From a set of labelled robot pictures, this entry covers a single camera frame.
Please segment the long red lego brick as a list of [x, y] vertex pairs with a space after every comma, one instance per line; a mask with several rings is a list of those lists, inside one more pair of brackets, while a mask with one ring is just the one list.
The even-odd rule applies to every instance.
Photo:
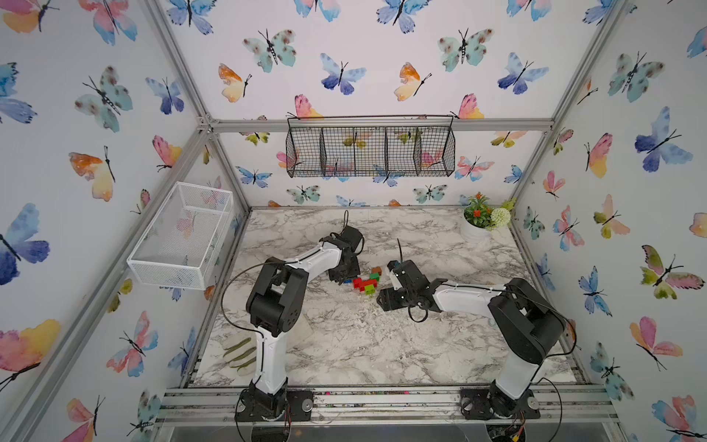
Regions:
[[359, 289], [360, 289], [361, 291], [364, 291], [364, 290], [366, 290], [368, 287], [374, 287], [374, 288], [376, 288], [376, 287], [377, 287], [377, 280], [375, 280], [375, 279], [370, 279], [370, 280], [363, 281], [363, 282], [361, 283]]

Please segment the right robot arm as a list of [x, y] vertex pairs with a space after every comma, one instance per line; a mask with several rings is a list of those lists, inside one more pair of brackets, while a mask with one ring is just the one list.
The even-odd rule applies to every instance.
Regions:
[[509, 355], [495, 381], [495, 395], [519, 400], [565, 332], [567, 320], [523, 278], [501, 288], [428, 279], [410, 260], [388, 265], [392, 286], [379, 292], [383, 311], [414, 308], [469, 313], [490, 318], [502, 333]]

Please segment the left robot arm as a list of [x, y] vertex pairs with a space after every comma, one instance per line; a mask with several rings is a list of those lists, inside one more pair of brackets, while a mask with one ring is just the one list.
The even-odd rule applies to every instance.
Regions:
[[364, 243], [363, 234], [347, 226], [298, 257], [265, 262], [246, 303], [257, 338], [252, 384], [258, 392], [274, 395], [285, 388], [287, 333], [302, 313], [309, 282], [323, 274], [338, 285], [357, 278]]

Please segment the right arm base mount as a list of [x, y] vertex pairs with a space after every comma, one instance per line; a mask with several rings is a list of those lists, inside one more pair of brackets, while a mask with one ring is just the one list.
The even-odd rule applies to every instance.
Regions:
[[460, 412], [466, 420], [541, 418], [539, 401], [532, 390], [526, 389], [518, 399], [512, 399], [495, 385], [489, 388], [462, 389]]

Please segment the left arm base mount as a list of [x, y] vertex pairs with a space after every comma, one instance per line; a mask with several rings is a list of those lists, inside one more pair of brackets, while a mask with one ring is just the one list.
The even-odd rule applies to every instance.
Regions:
[[284, 389], [267, 394], [256, 388], [241, 392], [236, 420], [240, 422], [308, 422], [314, 408], [312, 390]]

